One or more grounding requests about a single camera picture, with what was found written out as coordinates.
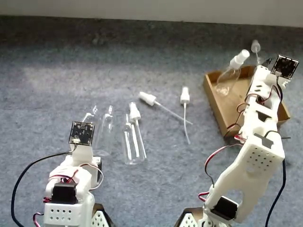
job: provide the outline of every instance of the wire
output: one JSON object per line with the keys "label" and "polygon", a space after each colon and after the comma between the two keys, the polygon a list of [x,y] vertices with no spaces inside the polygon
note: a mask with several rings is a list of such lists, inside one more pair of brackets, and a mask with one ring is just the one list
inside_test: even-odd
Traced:
{"label": "wire", "polygon": [[209,192],[200,192],[200,193],[198,194],[199,200],[201,200],[201,201],[203,201],[203,202],[206,202],[206,198],[203,198],[202,196],[203,196],[203,195],[208,195],[208,194],[209,194]]}
{"label": "wire", "polygon": [[186,130],[186,103],[184,103],[184,132],[185,132],[185,136],[186,136],[186,139],[187,139],[187,143],[190,144],[190,140],[189,140],[189,137],[188,137],[188,134],[187,134],[187,130]]}
{"label": "wire", "polygon": [[240,103],[239,105],[237,105],[237,112],[238,112],[238,113],[241,112],[241,111],[239,111],[239,107],[242,106],[242,105],[244,105],[244,104],[249,106],[248,103]]}
{"label": "wire", "polygon": [[44,215],[44,213],[39,213],[39,212],[37,212],[37,213],[35,213],[35,214],[33,215],[33,222],[34,222],[34,225],[35,225],[36,227],[41,227],[41,226],[39,225],[39,223],[37,222],[37,220],[36,220],[36,215],[42,216],[42,215]]}
{"label": "wire", "polygon": [[283,191],[283,189],[285,188],[285,185],[286,185],[286,164],[285,164],[285,159],[282,161],[282,167],[283,167],[283,183],[282,183],[282,186],[281,186],[281,188],[280,188],[280,190],[278,192],[278,195],[276,196],[273,204],[270,207],[270,210],[269,210],[267,218],[266,218],[265,227],[268,227],[268,222],[269,222],[269,219],[270,219],[270,215],[273,212],[274,207],[276,205],[276,202],[279,200],[280,195],[282,194],[282,191]]}
{"label": "wire", "polygon": [[224,147],[221,147],[221,148],[217,149],[214,153],[212,153],[212,154],[208,157],[208,159],[205,161],[205,164],[204,164],[204,171],[205,171],[206,175],[208,175],[209,178],[211,179],[212,184],[213,184],[213,187],[214,187],[214,179],[213,179],[212,176],[210,176],[210,175],[208,174],[208,172],[207,172],[207,165],[208,165],[209,161],[210,161],[216,154],[218,154],[220,151],[224,150],[225,148],[230,148],[230,147],[234,147],[234,146],[243,146],[243,144],[241,144],[241,143],[235,143],[235,144],[226,145],[226,146],[224,146]]}
{"label": "wire", "polygon": [[17,182],[14,186],[14,189],[13,189],[13,193],[12,193],[12,196],[11,196],[11,204],[10,204],[10,213],[11,213],[11,217],[13,219],[13,221],[16,223],[17,226],[19,227],[24,227],[16,218],[15,216],[15,197],[16,197],[16,192],[17,192],[17,188],[19,186],[19,183],[21,181],[21,179],[23,178],[23,176],[25,175],[25,173],[28,171],[28,169],[36,164],[37,162],[40,162],[40,161],[43,161],[45,159],[48,159],[50,157],[56,157],[56,156],[60,156],[60,155],[67,155],[67,154],[70,154],[72,152],[75,151],[75,149],[77,148],[77,144],[74,144],[74,149],[72,151],[68,151],[68,152],[63,152],[63,153],[57,153],[57,154],[53,154],[53,155],[48,155],[48,156],[45,156],[45,157],[42,157],[40,159],[37,159],[36,161],[32,162],[31,164],[29,164],[24,170],[23,172],[20,174],[19,178],[17,179]]}
{"label": "wire", "polygon": [[278,133],[280,134],[278,131],[275,131],[275,130],[269,130],[267,133],[265,133],[264,137],[266,137],[270,132],[275,132],[275,133]]}
{"label": "wire", "polygon": [[67,178],[67,181],[74,181],[72,177],[67,176],[67,175],[57,174],[57,175],[50,176],[49,179],[51,179],[53,177],[63,177],[63,178]]}
{"label": "wire", "polygon": [[104,180],[104,174],[103,174],[103,172],[102,172],[97,166],[94,166],[94,165],[89,164],[89,163],[83,163],[83,164],[81,164],[79,167],[82,167],[82,166],[90,166],[90,167],[92,167],[92,168],[98,170],[98,171],[101,173],[101,175],[102,175],[101,181],[99,182],[99,184],[98,184],[96,187],[91,188],[90,190],[95,190],[95,189],[97,189],[98,187],[100,187],[100,185],[102,184],[102,182],[103,182],[103,180]]}
{"label": "wire", "polygon": [[71,176],[71,178],[67,181],[67,183],[69,183],[69,182],[71,182],[71,180],[73,180],[74,181],[74,176],[76,175],[76,173],[78,172],[79,170],[78,169],[76,169],[76,171],[74,172],[74,174]]}
{"label": "wire", "polygon": [[283,100],[283,91],[282,91],[282,88],[281,86],[279,85],[279,76],[276,77],[276,85],[280,91],[280,102],[282,102]]}
{"label": "wire", "polygon": [[238,117],[237,117],[235,123],[231,124],[230,126],[228,126],[228,127],[226,128],[226,129],[229,129],[229,130],[225,133],[225,135],[223,136],[223,138],[225,138],[225,137],[227,136],[227,134],[232,130],[233,127],[238,126],[239,128],[241,128],[241,126],[240,126],[237,122],[238,122],[238,120],[240,119],[241,114],[244,113],[244,111],[245,111],[245,109],[241,110],[241,111],[239,112],[239,115],[238,115]]}

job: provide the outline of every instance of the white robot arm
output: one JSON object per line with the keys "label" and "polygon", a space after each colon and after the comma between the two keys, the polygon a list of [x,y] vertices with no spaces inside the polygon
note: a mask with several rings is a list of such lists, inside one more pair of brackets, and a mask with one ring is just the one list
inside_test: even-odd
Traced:
{"label": "white robot arm", "polygon": [[[281,58],[286,57],[280,55],[276,63]],[[277,86],[285,89],[293,71],[289,77],[280,77],[278,70],[274,74],[264,66],[257,66],[245,100],[244,125],[235,137],[243,146],[235,161],[211,185],[198,226],[225,227],[233,222],[241,223],[263,196],[270,178],[285,158],[281,136],[270,132],[277,132],[277,111],[282,95]],[[231,190],[242,192],[240,204],[224,196]]]}
{"label": "white robot arm", "polygon": [[91,147],[94,125],[73,122],[70,134],[72,155],[49,175],[45,190],[45,227],[108,227],[100,211],[92,215],[95,199],[90,190],[103,181],[101,158],[94,157]]}

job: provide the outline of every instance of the red wire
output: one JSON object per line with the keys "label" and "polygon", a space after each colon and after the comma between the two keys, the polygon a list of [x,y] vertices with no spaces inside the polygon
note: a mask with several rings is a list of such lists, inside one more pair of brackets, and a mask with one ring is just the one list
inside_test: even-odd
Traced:
{"label": "red wire", "polygon": [[230,147],[234,147],[234,146],[243,146],[243,144],[241,144],[241,143],[235,143],[235,144],[226,145],[226,146],[224,146],[224,147],[221,147],[221,148],[217,149],[214,153],[212,153],[212,154],[208,157],[208,159],[205,161],[205,164],[204,164],[204,171],[205,171],[206,175],[208,175],[208,176],[211,178],[212,183],[213,183],[213,186],[214,186],[214,180],[213,180],[212,176],[210,176],[210,175],[208,174],[208,172],[207,172],[207,165],[208,165],[209,161],[210,161],[216,154],[218,154],[220,151],[224,150],[225,148],[230,148]]}
{"label": "red wire", "polygon": [[76,171],[74,172],[74,174],[71,176],[71,178],[67,181],[67,183],[71,182],[71,180],[74,181],[74,176],[76,175],[76,173],[78,172],[78,169],[76,169]]}
{"label": "red wire", "polygon": [[203,197],[201,197],[201,196],[203,196],[203,195],[208,195],[208,194],[209,194],[209,192],[201,192],[201,193],[199,193],[199,194],[198,194],[199,200],[202,200],[203,202],[205,202],[206,199],[203,198]]}
{"label": "red wire", "polygon": [[36,220],[36,215],[42,216],[42,215],[44,215],[44,213],[39,213],[39,212],[37,212],[37,213],[35,213],[35,214],[33,215],[33,222],[34,222],[34,225],[35,225],[36,227],[41,227],[41,226],[39,225],[39,223],[37,222],[37,220]]}
{"label": "red wire", "polygon": [[272,91],[273,91],[273,86],[271,86],[271,90],[270,90],[270,93],[269,93],[269,95],[268,95],[268,98],[266,98],[266,99],[264,99],[263,101],[261,101],[260,103],[262,103],[262,104],[264,104],[265,103],[265,101],[267,101],[270,97],[271,97],[271,93],[272,93]]}
{"label": "red wire", "polygon": [[53,176],[50,176],[49,178],[52,178],[52,177],[64,177],[64,178],[68,178],[68,181],[73,180],[72,177],[67,176],[67,175],[61,175],[61,174],[53,175]]}

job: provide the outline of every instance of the black wire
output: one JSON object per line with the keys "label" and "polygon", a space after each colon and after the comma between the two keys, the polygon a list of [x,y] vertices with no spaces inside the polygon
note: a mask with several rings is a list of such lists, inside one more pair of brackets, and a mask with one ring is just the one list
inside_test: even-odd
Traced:
{"label": "black wire", "polygon": [[278,87],[278,89],[279,89],[279,92],[280,92],[280,103],[282,102],[282,100],[283,100],[283,92],[282,92],[282,88],[281,88],[281,86],[279,85],[279,76],[277,76],[276,77],[276,85],[277,85],[277,87]]}
{"label": "black wire", "polygon": [[268,227],[268,222],[269,222],[269,219],[270,219],[270,215],[271,213],[273,212],[273,209],[276,205],[276,202],[279,200],[280,198],[280,195],[282,194],[282,191],[283,189],[285,188],[285,185],[286,185],[286,164],[285,164],[285,159],[283,160],[282,162],[282,166],[283,166],[283,183],[282,183],[282,186],[280,188],[280,191],[278,192],[278,195],[276,196],[273,204],[271,205],[271,208],[268,212],[268,215],[267,215],[267,218],[266,218],[266,223],[265,223],[265,227]]}
{"label": "black wire", "polygon": [[75,149],[77,148],[77,144],[74,144],[74,145],[75,145],[75,147],[74,147],[73,151],[58,153],[58,154],[49,155],[49,156],[45,156],[45,157],[42,157],[42,158],[40,158],[40,159],[37,159],[36,161],[34,161],[34,162],[32,162],[31,164],[29,164],[29,165],[23,170],[23,172],[20,174],[20,176],[19,176],[19,178],[17,179],[17,182],[16,182],[16,184],[15,184],[15,186],[14,186],[13,194],[12,194],[12,196],[11,196],[11,204],[10,204],[11,217],[12,217],[13,221],[17,224],[17,226],[19,226],[19,227],[24,227],[24,226],[17,220],[17,218],[16,218],[16,216],[15,216],[15,197],[16,197],[16,192],[17,192],[17,188],[18,188],[18,186],[19,186],[19,183],[20,183],[21,179],[23,178],[23,176],[25,175],[25,173],[28,171],[28,169],[29,169],[32,165],[36,164],[37,162],[40,162],[40,161],[45,160],[45,159],[50,158],[50,157],[56,157],[56,156],[60,156],[60,155],[67,155],[67,154],[70,154],[70,153],[74,152]]}
{"label": "black wire", "polygon": [[264,137],[266,137],[270,132],[275,132],[275,133],[278,133],[278,134],[279,134],[279,132],[277,132],[277,131],[275,131],[275,130],[269,130],[267,133],[265,133]]}

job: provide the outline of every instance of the cardboard tray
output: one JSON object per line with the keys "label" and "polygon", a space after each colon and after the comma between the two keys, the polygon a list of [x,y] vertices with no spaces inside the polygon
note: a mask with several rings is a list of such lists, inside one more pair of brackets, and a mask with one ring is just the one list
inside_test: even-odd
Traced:
{"label": "cardboard tray", "polygon": [[[223,136],[228,131],[227,127],[235,123],[239,115],[236,108],[238,104],[244,102],[244,98],[250,86],[250,80],[251,76],[253,75],[254,69],[255,66],[246,66],[241,69],[240,77],[227,98],[220,97],[214,90],[217,79],[220,76],[221,72],[213,71],[205,75],[203,87]],[[290,119],[290,114],[283,101],[279,106],[277,115],[278,126]],[[243,116],[241,116],[238,123],[240,125],[243,125]],[[233,136],[237,134],[238,131],[238,127],[233,127],[227,136]]]}

